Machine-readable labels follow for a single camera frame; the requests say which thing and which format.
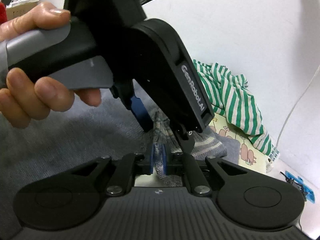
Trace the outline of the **grey knit sweater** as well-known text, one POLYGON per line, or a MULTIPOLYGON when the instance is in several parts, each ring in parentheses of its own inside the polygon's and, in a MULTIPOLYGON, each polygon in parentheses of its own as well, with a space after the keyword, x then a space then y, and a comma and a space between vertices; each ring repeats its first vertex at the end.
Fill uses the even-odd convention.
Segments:
POLYGON ((97 108, 76 99, 68 112, 52 112, 25 129, 13 128, 1 118, 1 239, 11 239, 21 229, 12 202, 24 185, 103 155, 120 159, 128 153, 143 153, 152 142, 180 151, 168 118, 140 85, 135 85, 135 93, 155 123, 149 132, 107 89, 97 108))

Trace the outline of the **yellow baby blanket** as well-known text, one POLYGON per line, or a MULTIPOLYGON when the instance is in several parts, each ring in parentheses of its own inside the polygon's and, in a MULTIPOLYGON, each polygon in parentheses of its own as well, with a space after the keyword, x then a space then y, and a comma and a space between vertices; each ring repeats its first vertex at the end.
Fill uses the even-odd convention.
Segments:
POLYGON ((261 174, 266 174, 267 157, 256 150, 244 133, 229 124, 224 116, 215 114, 209 127, 227 148, 226 160, 261 174))

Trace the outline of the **green white striped garment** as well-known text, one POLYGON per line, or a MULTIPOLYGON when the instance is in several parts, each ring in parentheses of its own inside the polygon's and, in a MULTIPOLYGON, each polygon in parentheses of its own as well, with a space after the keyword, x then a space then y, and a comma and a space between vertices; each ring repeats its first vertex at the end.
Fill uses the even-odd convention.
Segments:
POLYGON ((254 148, 265 155, 273 150, 270 135, 254 95, 248 90, 243 74, 234 75, 224 65, 193 60, 194 67, 207 92, 213 111, 239 128, 254 148))

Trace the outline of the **blue plastic object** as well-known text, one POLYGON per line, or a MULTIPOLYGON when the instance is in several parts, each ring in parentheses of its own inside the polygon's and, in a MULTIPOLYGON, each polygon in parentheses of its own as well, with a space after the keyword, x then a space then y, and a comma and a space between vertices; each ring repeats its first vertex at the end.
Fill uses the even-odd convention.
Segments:
POLYGON ((315 194, 313 190, 304 184, 302 178, 295 177, 289 171, 285 171, 282 173, 285 176, 285 180, 287 183, 291 184, 292 186, 296 187, 303 195, 305 201, 310 201, 311 203, 315 204, 315 194))

